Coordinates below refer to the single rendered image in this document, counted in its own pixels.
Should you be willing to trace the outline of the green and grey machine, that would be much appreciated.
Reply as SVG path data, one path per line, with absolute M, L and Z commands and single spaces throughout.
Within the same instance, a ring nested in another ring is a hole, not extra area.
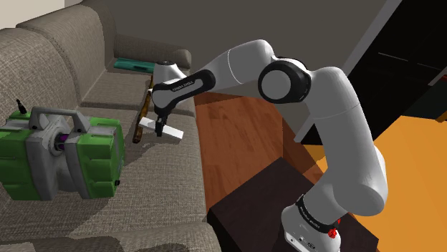
M 0 127 L 0 183 L 13 200 L 114 196 L 125 164 L 119 120 L 23 104 Z

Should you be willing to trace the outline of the teal flat case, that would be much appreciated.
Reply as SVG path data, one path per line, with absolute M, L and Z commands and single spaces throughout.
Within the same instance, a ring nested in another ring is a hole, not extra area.
M 126 59 L 119 57 L 113 64 L 114 68 L 125 69 L 135 72 L 153 73 L 155 64 L 152 62 L 142 62 L 134 59 Z

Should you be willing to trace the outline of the beige fabric sofa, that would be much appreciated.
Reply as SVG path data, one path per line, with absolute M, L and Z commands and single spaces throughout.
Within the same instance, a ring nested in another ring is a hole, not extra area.
M 0 252 L 221 252 L 206 222 L 193 100 L 168 118 L 182 139 L 147 130 L 133 143 L 150 77 L 115 69 L 119 57 L 191 68 L 182 47 L 118 34 L 105 0 L 0 30 L 0 125 L 19 102 L 78 110 L 119 120 L 126 151 L 112 198 L 61 192 L 51 201 L 18 201 L 0 183 Z

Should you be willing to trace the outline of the brown wooden stick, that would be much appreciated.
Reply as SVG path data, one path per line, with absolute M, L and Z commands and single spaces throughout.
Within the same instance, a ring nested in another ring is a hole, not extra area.
M 143 106 L 140 110 L 138 119 L 135 123 L 135 131 L 133 134 L 133 143 L 135 143 L 135 144 L 138 144 L 141 141 L 141 138 L 143 136 L 143 128 L 140 126 L 140 121 L 148 114 L 148 109 L 149 109 L 150 101 L 151 101 L 151 91 L 150 90 L 153 88 L 153 86 L 154 86 L 153 77 L 151 77 L 149 88 L 148 88 L 147 94 L 145 96 Z

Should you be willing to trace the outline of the white flat rectangular box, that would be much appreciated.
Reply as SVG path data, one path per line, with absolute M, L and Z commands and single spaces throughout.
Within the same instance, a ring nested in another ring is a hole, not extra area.
M 155 131 L 155 120 L 144 117 L 140 121 L 140 126 Z M 171 126 L 165 125 L 163 128 L 163 135 L 169 135 L 171 137 L 176 137 L 181 140 L 183 138 L 183 131 L 175 129 Z

